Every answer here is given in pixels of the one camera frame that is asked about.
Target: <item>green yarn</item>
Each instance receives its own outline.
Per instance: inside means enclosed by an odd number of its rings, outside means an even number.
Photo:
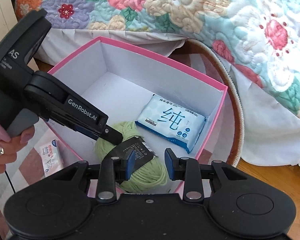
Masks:
[[[134,136],[140,136],[135,122],[121,122],[112,126],[112,128],[121,132],[123,141]],[[102,161],[104,157],[115,146],[101,138],[96,141],[94,151]],[[140,193],[147,191],[156,186],[163,186],[167,183],[168,174],[165,166],[159,161],[158,157],[154,157],[140,169],[132,173],[128,181],[122,182],[120,187],[130,193]]]

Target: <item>quilted fabric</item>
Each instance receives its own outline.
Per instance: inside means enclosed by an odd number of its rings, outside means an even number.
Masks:
[[[16,0],[53,28],[176,33],[202,41],[300,118],[300,0]]]

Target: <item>purple flower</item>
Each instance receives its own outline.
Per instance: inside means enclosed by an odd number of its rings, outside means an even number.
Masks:
[[[94,6],[94,2],[87,0],[45,0],[41,5],[47,11],[46,19],[51,22],[52,28],[59,29],[84,29]]]

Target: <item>blue and white wipes package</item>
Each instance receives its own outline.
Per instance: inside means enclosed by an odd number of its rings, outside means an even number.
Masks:
[[[189,154],[205,121],[203,115],[153,95],[136,120],[136,125],[179,145]]]

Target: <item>black yarn label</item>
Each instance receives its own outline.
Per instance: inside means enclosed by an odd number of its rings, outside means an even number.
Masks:
[[[141,137],[132,137],[119,145],[107,154],[107,158],[114,156],[123,158],[127,151],[132,149],[135,151],[136,159],[134,163],[133,172],[140,169],[147,162],[151,161],[156,154],[151,150],[147,143]]]

